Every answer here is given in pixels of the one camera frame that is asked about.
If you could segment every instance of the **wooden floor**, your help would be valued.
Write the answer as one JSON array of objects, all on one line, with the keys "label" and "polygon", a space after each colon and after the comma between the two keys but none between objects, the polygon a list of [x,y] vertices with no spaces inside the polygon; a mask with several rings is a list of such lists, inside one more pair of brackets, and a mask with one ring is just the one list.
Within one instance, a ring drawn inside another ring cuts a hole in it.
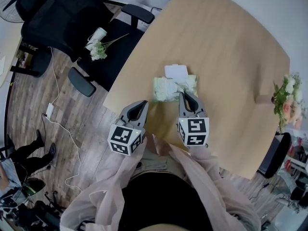
[{"label": "wooden floor", "polygon": [[[118,13],[119,7],[110,5],[114,13]],[[96,85],[96,92],[90,98],[80,94],[70,83],[67,74],[71,67],[80,70],[76,63],[58,50],[53,50],[54,70],[58,80],[60,96],[54,102],[52,120],[61,123],[67,128],[77,146],[80,148],[82,166],[80,175],[68,181],[69,184],[78,185],[81,189],[87,188],[94,180],[100,167],[104,164],[103,155],[107,148],[107,137],[109,127],[116,120],[116,115],[103,106],[107,91]],[[41,114],[47,110],[48,103],[51,103],[57,96],[58,90],[50,64],[46,73],[40,78],[17,74],[19,84],[13,84],[10,97],[7,131],[12,138],[16,148],[30,144],[36,139],[36,129],[39,129],[44,136],[44,126]],[[67,207],[79,194],[77,188],[70,188],[65,185],[66,178],[78,171],[79,160],[77,149],[74,146],[69,134],[59,125],[46,124],[46,152],[52,142],[57,146],[56,157],[52,162],[51,170],[38,173],[38,177],[45,181],[46,187],[39,192],[34,200],[43,200],[44,192],[58,192],[59,204]],[[42,157],[44,148],[33,153],[33,156]],[[257,196],[258,191],[267,182],[274,185],[282,185],[279,177],[270,180],[264,179],[256,174],[252,180],[234,176],[223,170],[222,176],[234,182],[248,198]],[[281,204],[274,200],[277,196],[271,193],[273,186],[263,189],[257,198],[252,199],[256,210],[261,217],[272,220],[282,208]]]}]

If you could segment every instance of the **chair backrest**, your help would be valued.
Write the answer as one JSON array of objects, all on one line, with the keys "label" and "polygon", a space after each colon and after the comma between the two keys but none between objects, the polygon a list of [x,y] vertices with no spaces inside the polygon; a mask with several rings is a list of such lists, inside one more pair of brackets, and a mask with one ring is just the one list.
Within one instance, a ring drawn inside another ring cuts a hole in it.
[{"label": "chair backrest", "polygon": [[26,42],[57,48],[73,62],[98,27],[108,30],[113,16],[101,0],[17,0],[16,8]]},{"label": "chair backrest", "polygon": [[264,157],[259,171],[265,178],[271,178],[280,168],[291,146],[291,135],[284,133],[281,141],[274,137],[269,150]]}]

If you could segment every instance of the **person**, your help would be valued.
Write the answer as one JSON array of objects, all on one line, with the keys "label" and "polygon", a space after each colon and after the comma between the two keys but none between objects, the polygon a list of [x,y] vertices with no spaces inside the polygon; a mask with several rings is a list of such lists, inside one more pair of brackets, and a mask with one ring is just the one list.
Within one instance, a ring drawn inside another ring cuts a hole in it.
[{"label": "person", "polygon": [[131,156],[107,151],[97,182],[64,211],[63,230],[259,231],[252,203],[203,146],[189,153],[147,135]]},{"label": "person", "polygon": [[[37,139],[31,144],[22,146],[11,153],[8,159],[0,162],[0,197],[5,195],[10,189],[22,187],[27,177],[35,171],[47,166],[54,158],[56,146],[53,143],[49,152],[42,158],[30,157],[35,150],[44,147],[44,141],[39,130],[36,131]],[[7,149],[14,146],[12,140],[8,137]]]}]

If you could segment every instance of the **person's leg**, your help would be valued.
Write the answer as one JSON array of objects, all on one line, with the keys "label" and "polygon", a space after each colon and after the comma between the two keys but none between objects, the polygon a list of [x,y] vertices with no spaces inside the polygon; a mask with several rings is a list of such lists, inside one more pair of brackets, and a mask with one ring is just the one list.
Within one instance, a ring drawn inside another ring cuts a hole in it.
[{"label": "person's leg", "polygon": [[43,157],[31,157],[24,160],[21,165],[26,169],[27,176],[29,177],[35,171],[47,166],[53,160],[55,153],[56,147],[55,144],[52,143],[49,152]]},{"label": "person's leg", "polygon": [[37,139],[29,145],[25,145],[18,148],[18,150],[16,150],[10,155],[10,158],[12,159],[13,162],[22,162],[27,157],[29,157],[35,150],[43,146],[44,146],[44,141],[42,139],[39,130],[37,130]]}]

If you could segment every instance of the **white paper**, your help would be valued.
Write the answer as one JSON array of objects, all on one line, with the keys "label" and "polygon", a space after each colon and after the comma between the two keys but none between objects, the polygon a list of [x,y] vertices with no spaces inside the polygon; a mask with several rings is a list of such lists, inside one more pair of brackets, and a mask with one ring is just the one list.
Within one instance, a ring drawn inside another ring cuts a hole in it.
[{"label": "white paper", "polygon": [[5,56],[3,56],[2,59],[0,60],[0,76],[3,74],[4,64],[5,64]]},{"label": "white paper", "polygon": [[167,78],[172,78],[181,82],[181,80],[185,80],[188,76],[187,67],[177,64],[167,65],[165,66],[165,75]]}]

